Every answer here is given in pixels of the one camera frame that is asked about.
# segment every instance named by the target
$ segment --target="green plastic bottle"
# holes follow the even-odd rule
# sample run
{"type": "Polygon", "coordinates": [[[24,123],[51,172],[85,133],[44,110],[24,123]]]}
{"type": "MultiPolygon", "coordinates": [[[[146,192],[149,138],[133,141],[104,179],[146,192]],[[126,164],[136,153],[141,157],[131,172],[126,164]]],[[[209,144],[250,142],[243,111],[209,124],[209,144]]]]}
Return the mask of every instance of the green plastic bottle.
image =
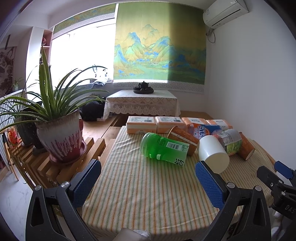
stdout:
{"type": "Polygon", "coordinates": [[[164,160],[183,166],[186,160],[189,144],[161,137],[148,132],[144,135],[140,150],[149,158],[164,160]]]}

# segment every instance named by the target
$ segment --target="black flower pot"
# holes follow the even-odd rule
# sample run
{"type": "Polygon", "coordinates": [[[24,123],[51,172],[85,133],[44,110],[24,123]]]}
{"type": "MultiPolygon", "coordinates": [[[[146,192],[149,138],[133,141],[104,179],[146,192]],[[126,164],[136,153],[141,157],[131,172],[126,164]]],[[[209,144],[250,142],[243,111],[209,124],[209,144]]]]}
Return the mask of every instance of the black flower pot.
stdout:
{"type": "MultiPolygon", "coordinates": [[[[29,107],[26,107],[22,111],[33,111],[33,110],[30,109],[29,107]]],[[[29,117],[29,116],[22,116],[21,120],[28,121],[28,120],[33,120],[33,118],[29,117]]],[[[37,127],[36,127],[35,123],[34,122],[23,123],[22,127],[24,130],[24,135],[26,135],[31,140],[31,143],[33,143],[35,148],[43,149],[44,147],[37,136],[37,127]]]]}
{"type": "MultiPolygon", "coordinates": [[[[16,118],[13,120],[14,123],[21,121],[21,118],[16,118]]],[[[22,124],[17,124],[16,129],[18,134],[20,135],[24,146],[29,146],[32,144],[32,138],[26,134],[24,126],[22,124]]]]}

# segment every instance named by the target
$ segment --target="white cup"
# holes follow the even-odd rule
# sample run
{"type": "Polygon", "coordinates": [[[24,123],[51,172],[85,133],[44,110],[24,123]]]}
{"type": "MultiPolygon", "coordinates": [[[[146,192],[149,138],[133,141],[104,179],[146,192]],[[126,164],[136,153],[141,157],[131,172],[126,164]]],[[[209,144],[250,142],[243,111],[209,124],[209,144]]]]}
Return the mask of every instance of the white cup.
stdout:
{"type": "Polygon", "coordinates": [[[223,172],[229,165],[229,156],[214,136],[204,136],[200,139],[198,157],[217,174],[223,172]]]}

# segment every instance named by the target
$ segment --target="barcode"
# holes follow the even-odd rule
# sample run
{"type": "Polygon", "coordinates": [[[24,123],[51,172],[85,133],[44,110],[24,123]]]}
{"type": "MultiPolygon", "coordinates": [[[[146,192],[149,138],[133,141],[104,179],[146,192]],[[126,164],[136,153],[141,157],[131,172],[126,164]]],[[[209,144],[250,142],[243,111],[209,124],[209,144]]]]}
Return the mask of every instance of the barcode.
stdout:
{"type": "Polygon", "coordinates": [[[172,148],[172,149],[175,149],[175,150],[182,150],[182,145],[172,143],[172,142],[168,142],[166,147],[172,148]]]}

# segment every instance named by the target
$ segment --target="teapot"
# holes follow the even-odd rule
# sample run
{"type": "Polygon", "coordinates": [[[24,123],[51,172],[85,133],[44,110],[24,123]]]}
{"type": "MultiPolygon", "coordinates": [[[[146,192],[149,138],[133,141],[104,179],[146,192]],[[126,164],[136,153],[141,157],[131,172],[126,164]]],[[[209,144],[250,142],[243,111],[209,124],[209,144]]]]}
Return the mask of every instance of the teapot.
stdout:
{"type": "Polygon", "coordinates": [[[146,83],[145,81],[143,81],[142,83],[139,83],[138,86],[139,86],[140,90],[142,90],[142,89],[146,90],[146,89],[148,89],[149,84],[146,83]]]}
{"type": "Polygon", "coordinates": [[[133,91],[136,94],[152,94],[154,92],[154,90],[149,87],[149,84],[145,81],[139,83],[138,87],[134,87],[133,91]]]}

